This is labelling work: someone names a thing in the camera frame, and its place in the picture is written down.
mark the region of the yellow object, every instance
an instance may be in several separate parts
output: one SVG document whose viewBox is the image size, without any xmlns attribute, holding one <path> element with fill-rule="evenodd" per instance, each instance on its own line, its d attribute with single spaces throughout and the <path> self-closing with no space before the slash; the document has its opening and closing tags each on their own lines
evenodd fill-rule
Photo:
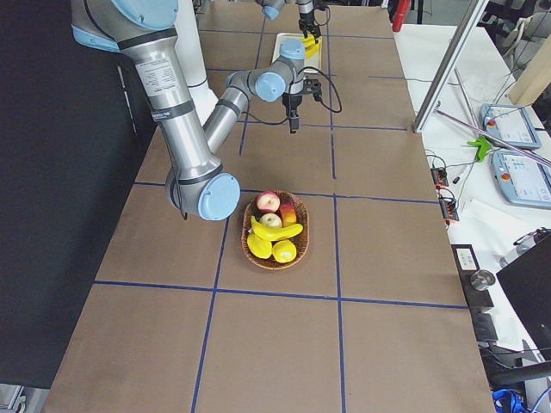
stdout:
<svg viewBox="0 0 551 413">
<path fill-rule="evenodd" d="M 272 243 L 261 239 L 254 232 L 248 235 L 247 246 L 252 255 L 258 258 L 263 258 L 265 260 L 272 255 Z"/>
<path fill-rule="evenodd" d="M 251 217 L 251 226 L 252 231 L 258 235 L 258 237 L 265 241 L 274 242 L 299 235 L 303 229 L 302 224 L 292 224 L 284 228 L 270 228 L 269 226 L 260 224 L 254 216 Z"/>
<path fill-rule="evenodd" d="M 272 255 L 277 262 L 291 262 L 296 258 L 296 247 L 288 239 L 275 243 L 272 247 Z"/>
<path fill-rule="evenodd" d="M 319 49 L 321 48 L 321 38 L 318 38 L 318 42 L 316 43 L 316 40 L 311 34 L 309 34 L 305 39 L 303 38 L 302 43 L 306 49 L 306 59 L 311 58 L 314 54 L 319 52 Z"/>
</svg>

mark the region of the white tray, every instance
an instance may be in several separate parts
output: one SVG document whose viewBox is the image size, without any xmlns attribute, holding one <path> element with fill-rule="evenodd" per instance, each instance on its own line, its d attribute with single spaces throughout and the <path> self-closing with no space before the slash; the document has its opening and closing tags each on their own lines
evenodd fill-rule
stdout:
<svg viewBox="0 0 551 413">
<path fill-rule="evenodd" d="M 274 55 L 272 57 L 272 63 L 279 58 L 279 45 L 282 43 L 282 41 L 287 39 L 297 39 L 302 40 L 304 39 L 304 36 L 302 33 L 279 33 L 275 37 L 275 46 L 274 46 Z M 304 60 L 304 66 L 312 66 L 316 69 L 321 69 L 321 47 L 323 46 L 323 42 L 321 37 L 318 38 L 319 41 L 319 52 L 314 54 L 311 58 Z M 306 69 L 304 70 L 305 73 L 316 73 L 316 71 L 313 71 L 312 69 Z"/>
</svg>

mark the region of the wicker basket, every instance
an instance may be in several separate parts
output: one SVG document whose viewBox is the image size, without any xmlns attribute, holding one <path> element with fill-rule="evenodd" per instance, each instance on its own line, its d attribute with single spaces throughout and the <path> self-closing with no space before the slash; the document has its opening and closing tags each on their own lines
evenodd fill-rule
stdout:
<svg viewBox="0 0 551 413">
<path fill-rule="evenodd" d="M 296 220 L 299 224 L 304 226 L 304 230 L 297 235 L 296 237 L 290 238 L 291 242 L 296 247 L 296 258 L 291 262 L 280 263 L 277 262 L 273 256 L 268 259 L 258 258 L 257 256 L 252 255 L 249 247 L 247 246 L 247 236 L 249 235 L 249 229 L 251 228 L 251 216 L 254 215 L 256 219 L 260 219 L 263 213 L 261 213 L 257 208 L 257 198 L 254 198 L 245 209 L 245 214 L 243 217 L 243 228 L 241 230 L 241 246 L 243 247 L 243 252 L 245 256 L 253 264 L 258 267 L 266 269 L 284 269 L 289 268 L 295 265 L 302 257 L 306 254 L 308 250 L 309 242 L 309 219 L 308 219 L 308 210 L 306 205 L 295 195 L 290 194 L 289 192 L 283 191 L 274 191 L 282 200 L 292 200 L 294 203 L 294 210 L 296 211 Z"/>
</svg>

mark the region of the green clip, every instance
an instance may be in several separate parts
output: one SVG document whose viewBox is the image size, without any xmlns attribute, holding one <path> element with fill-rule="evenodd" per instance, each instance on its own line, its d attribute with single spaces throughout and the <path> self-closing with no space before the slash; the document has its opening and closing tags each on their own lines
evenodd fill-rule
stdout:
<svg viewBox="0 0 551 413">
<path fill-rule="evenodd" d="M 471 146 L 479 147 L 476 151 L 476 162 L 482 162 L 488 154 L 488 151 L 492 149 L 492 144 L 490 144 L 490 142 L 488 142 L 486 137 L 483 135 L 480 135 L 476 140 L 471 140 L 467 143 Z"/>
</svg>

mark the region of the red apple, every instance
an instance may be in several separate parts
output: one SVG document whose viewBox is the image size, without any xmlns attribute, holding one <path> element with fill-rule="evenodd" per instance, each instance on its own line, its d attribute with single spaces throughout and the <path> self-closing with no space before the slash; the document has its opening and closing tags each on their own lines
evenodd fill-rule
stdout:
<svg viewBox="0 0 551 413">
<path fill-rule="evenodd" d="M 276 213 L 265 213 L 258 222 L 270 228 L 281 228 L 283 226 L 282 219 Z"/>
<path fill-rule="evenodd" d="M 279 214 L 282 216 L 283 227 L 296 224 L 296 211 L 294 210 L 294 204 L 291 200 L 282 202 L 279 206 Z"/>
<path fill-rule="evenodd" d="M 257 208 L 262 213 L 274 213 L 280 203 L 279 196 L 272 191 L 264 191 L 257 197 Z"/>
</svg>

